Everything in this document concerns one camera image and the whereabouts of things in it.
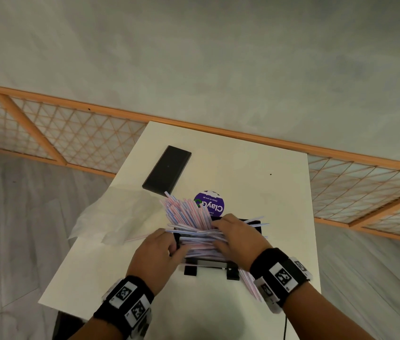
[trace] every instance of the white tissue paper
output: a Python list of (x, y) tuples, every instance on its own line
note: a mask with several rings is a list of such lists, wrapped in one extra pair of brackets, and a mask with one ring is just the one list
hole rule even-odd
[(161, 209), (159, 199), (141, 188), (109, 187), (80, 214), (69, 238), (90, 238), (119, 246)]

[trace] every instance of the white tabletop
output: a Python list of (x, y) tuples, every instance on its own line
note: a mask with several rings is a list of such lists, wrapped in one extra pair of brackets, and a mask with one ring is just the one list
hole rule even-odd
[[(271, 225), (263, 234), (271, 245), (297, 257), (320, 291), (306, 154), (150, 122), (111, 186), (141, 186), (168, 145), (192, 152), (174, 196), (193, 199), (212, 190), (224, 199), (223, 214), (264, 215)], [(145, 227), (166, 224), (161, 210)], [(78, 238), (39, 302), (89, 319), (104, 292), (124, 276), (140, 243), (116, 247)], [(146, 339), (274, 340), (282, 338), (285, 320), (256, 301), (241, 281), (227, 280), (224, 270), (213, 268), (198, 268), (194, 277), (179, 267), (152, 312)], [(287, 339), (297, 339), (290, 326)]]

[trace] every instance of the black cable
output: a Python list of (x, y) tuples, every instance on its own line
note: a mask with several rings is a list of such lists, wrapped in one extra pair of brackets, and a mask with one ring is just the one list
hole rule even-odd
[(287, 334), (287, 317), (285, 316), (285, 329), (283, 330), (283, 340), (285, 340), (286, 334)]

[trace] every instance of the bundle of straws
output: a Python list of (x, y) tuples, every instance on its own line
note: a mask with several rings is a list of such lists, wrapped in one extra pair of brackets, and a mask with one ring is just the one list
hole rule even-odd
[[(188, 244), (191, 246), (186, 257), (201, 257), (206, 260), (227, 261), (227, 259), (214, 246), (216, 240), (226, 242), (222, 232), (212, 226), (212, 219), (206, 206), (197, 204), (193, 200), (178, 200), (174, 196), (165, 192), (167, 199), (161, 200), (167, 218), (171, 222), (168, 226), (174, 229), (166, 229), (169, 233), (180, 234), (180, 245)], [(256, 217), (245, 221), (250, 223), (261, 219)], [(263, 301), (262, 296), (254, 285), (254, 277), (242, 269), (239, 269), (239, 277), (244, 282), (250, 293), (259, 301)]]

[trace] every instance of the purple sticker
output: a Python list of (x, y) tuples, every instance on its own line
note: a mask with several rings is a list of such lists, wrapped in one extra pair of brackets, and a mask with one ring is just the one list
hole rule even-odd
[(196, 195), (194, 201), (197, 205), (203, 204), (208, 208), (211, 216), (219, 217), (224, 211), (224, 200), (213, 191), (203, 191)]

